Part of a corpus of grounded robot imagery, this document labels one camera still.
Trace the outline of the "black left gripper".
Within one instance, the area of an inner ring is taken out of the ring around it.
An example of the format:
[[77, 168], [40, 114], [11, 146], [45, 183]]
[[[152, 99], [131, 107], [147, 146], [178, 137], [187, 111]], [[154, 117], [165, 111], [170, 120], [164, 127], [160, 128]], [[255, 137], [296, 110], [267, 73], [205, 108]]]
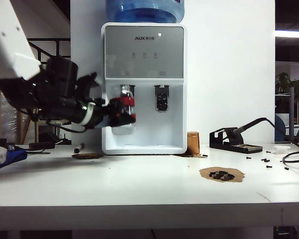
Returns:
[[[119, 127], [136, 122], [136, 114], [128, 114], [126, 112], [113, 112], [108, 115], [105, 100], [102, 98], [95, 99], [94, 102], [88, 102], [81, 106], [83, 110], [83, 119], [80, 125], [86, 129], [103, 128], [103, 127]], [[112, 98], [108, 107], [110, 111], [123, 111], [125, 108], [123, 98]]]

